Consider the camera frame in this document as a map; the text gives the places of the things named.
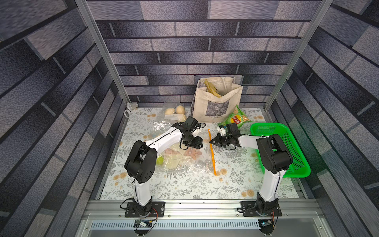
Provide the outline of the clear orange zip-top bag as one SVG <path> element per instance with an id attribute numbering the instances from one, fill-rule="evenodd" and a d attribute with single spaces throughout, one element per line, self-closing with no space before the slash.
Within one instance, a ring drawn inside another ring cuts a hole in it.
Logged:
<path id="1" fill-rule="evenodd" d="M 185 176 L 215 175 L 210 148 L 210 129 L 200 129 L 203 147 L 195 149 L 176 143 L 161 153 L 156 162 L 154 179 L 183 178 Z"/>

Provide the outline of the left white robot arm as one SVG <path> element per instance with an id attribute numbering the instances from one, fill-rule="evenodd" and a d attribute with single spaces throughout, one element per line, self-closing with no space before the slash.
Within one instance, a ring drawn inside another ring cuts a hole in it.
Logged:
<path id="1" fill-rule="evenodd" d="M 203 140 L 198 136 L 199 131 L 205 127 L 189 116 L 184 122 L 177 122 L 158 137 L 143 142 L 136 141 L 127 157 L 124 168 L 133 181 L 135 196 L 133 203 L 142 211 L 150 210 L 152 195 L 149 180 L 154 174 L 156 161 L 159 155 L 174 144 L 184 145 L 184 149 L 203 147 Z"/>

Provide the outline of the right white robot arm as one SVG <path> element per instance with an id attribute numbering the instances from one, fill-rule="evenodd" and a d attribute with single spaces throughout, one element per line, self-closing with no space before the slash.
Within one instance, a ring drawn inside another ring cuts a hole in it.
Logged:
<path id="1" fill-rule="evenodd" d="M 227 124 L 228 133 L 218 133 L 210 140 L 210 144 L 226 149 L 230 145 L 257 149 L 264 166 L 264 179 L 253 207 L 240 207 L 239 213 L 255 212 L 267 216 L 279 209 L 277 191 L 284 174 L 293 163 L 293 157 L 278 134 L 269 136 L 254 136 L 241 134 L 237 124 Z"/>

